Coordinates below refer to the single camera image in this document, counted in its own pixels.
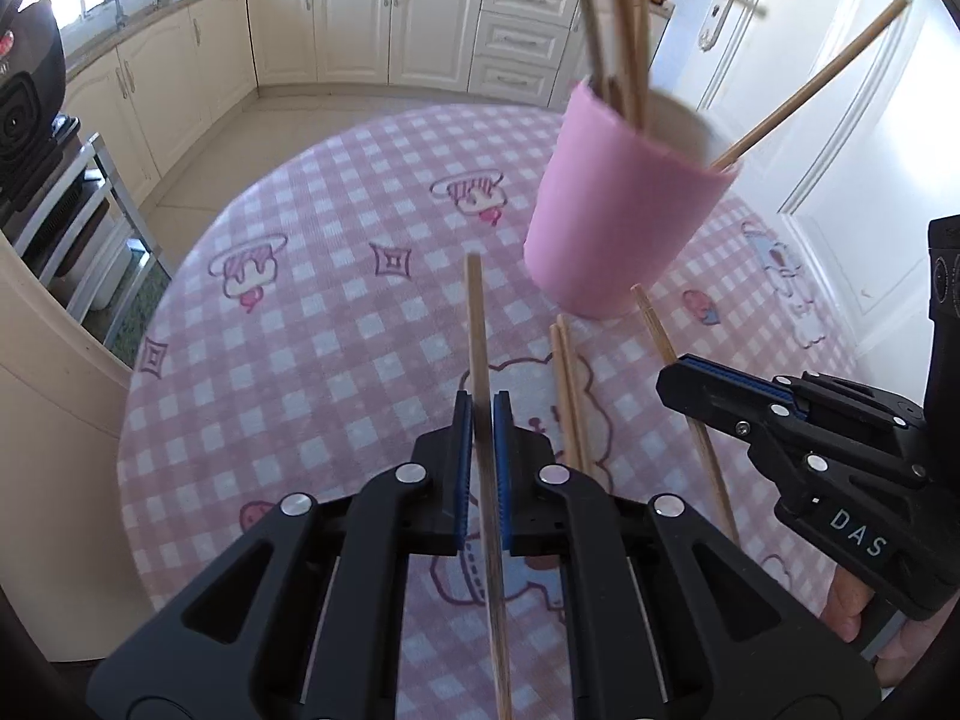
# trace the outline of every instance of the tiled floor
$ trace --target tiled floor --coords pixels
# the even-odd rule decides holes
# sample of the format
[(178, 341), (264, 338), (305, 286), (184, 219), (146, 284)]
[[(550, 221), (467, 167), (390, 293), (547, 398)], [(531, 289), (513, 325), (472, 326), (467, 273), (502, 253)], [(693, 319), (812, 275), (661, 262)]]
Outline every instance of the tiled floor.
[(369, 119), (431, 104), (422, 98), (373, 95), (256, 100), (197, 154), (150, 211), (147, 225), (170, 264), (179, 266), (234, 197), (304, 148)]

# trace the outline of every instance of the cup rim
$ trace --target cup rim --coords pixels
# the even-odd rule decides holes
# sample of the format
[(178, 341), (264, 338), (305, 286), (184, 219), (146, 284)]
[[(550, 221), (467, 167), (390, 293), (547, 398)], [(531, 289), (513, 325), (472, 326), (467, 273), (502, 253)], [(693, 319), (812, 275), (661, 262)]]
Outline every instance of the cup rim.
[[(716, 128), (686, 103), (683, 103), (681, 100), (677, 100), (673, 95), (669, 95), (655, 89), (651, 89), (650, 94), (656, 95), (661, 100), (664, 100), (666, 103), (674, 106), (679, 111), (682, 111), (683, 114), (698, 119), (698, 121), (709, 131), (710, 134), (712, 134), (712, 136), (719, 137)], [(646, 148), (649, 148), (650, 151), (654, 151), (662, 159), (674, 162), (677, 166), (683, 167), (685, 170), (694, 170), (700, 175), (710, 176), (712, 178), (736, 178), (739, 175), (740, 160), (734, 162), (733, 165), (724, 167), (723, 170), (714, 170), (714, 168), (711, 166), (703, 167), (691, 161), (685, 154), (679, 153), (678, 151), (675, 151), (675, 149), (670, 148), (670, 146), (667, 146), (666, 143), (661, 143), (661, 141), (650, 137), (645, 132), (640, 132), (637, 129), (633, 129), (630, 124), (627, 124), (625, 119), (623, 119), (620, 114), (614, 111), (613, 108), (610, 108), (610, 105), (604, 103), (601, 98), (594, 94), (592, 87), (590, 87), (586, 80), (582, 80), (579, 84), (577, 84), (577, 88), (573, 90), (573, 95), (570, 97), (571, 104), (573, 103), (573, 98), (577, 97), (578, 95), (579, 97), (583, 97), (585, 95), (586, 102), (590, 109), (592, 109), (592, 111), (594, 111), (598, 116), (604, 117), (611, 125), (623, 132), (625, 137), (632, 137), (636, 138), (638, 141), (642, 141)]]

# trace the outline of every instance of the ice cream cartoon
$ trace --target ice cream cartoon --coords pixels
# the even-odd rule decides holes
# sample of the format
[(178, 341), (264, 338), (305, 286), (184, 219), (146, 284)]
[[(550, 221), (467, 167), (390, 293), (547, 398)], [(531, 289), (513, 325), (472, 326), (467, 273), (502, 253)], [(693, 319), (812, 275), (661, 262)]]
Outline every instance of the ice cream cartoon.
[(476, 170), (441, 178), (430, 185), (434, 197), (450, 197), (461, 214), (479, 217), (491, 226), (503, 215), (507, 196), (500, 186), (499, 170)]
[(224, 280), (224, 296), (237, 300), (249, 314), (263, 299), (264, 289), (277, 280), (277, 253), (285, 245), (282, 233), (243, 242), (210, 260), (208, 272)]

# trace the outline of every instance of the metal screw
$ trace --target metal screw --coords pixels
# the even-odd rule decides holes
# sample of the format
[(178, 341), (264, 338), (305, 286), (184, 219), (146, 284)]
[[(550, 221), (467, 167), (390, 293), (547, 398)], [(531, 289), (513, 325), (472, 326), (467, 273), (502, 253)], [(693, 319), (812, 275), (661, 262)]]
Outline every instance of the metal screw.
[(291, 493), (280, 501), (280, 510), (287, 517), (299, 517), (301, 514), (306, 514), (310, 511), (311, 506), (313, 506), (313, 501), (310, 500), (310, 496), (303, 493)]
[(685, 508), (676, 495), (661, 495), (654, 501), (654, 511), (661, 517), (679, 517)]
[(546, 485), (565, 485), (570, 479), (570, 471), (566, 466), (552, 464), (552, 466), (544, 466), (539, 477)]
[(395, 474), (397, 482), (405, 485), (414, 485), (426, 479), (426, 469), (419, 463), (404, 463)]
[(820, 455), (808, 455), (806, 456), (806, 464), (810, 466), (814, 471), (820, 471), (823, 473), (827, 470), (827, 461), (824, 460)]

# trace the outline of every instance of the pink tablecloth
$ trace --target pink tablecloth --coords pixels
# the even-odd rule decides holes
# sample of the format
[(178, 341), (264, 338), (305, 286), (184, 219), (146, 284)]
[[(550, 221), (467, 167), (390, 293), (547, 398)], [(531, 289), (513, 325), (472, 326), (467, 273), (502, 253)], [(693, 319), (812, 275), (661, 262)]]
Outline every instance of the pink tablecloth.
[[(144, 340), (120, 446), (123, 522), (155, 605), (286, 493), (355, 493), (448, 423), (467, 375), (464, 252), (483, 254), (491, 386), (562, 451), (557, 309), (522, 265), (559, 127), (556, 114), (501, 106), (378, 119), (280, 167), (206, 231)], [(851, 374), (803, 268), (734, 197), (651, 297), (681, 351), (763, 377)], [(572, 325), (608, 486), (640, 500), (672, 490), (713, 517), (685, 420), (656, 398), (640, 320)], [(744, 447), (718, 437), (744, 548), (816, 608), (832, 564), (775, 522), (776, 492)], [(475, 514), (462, 555), (411, 560), (401, 717), (496, 713)], [(506, 560), (517, 717), (569, 717), (558, 572)]]

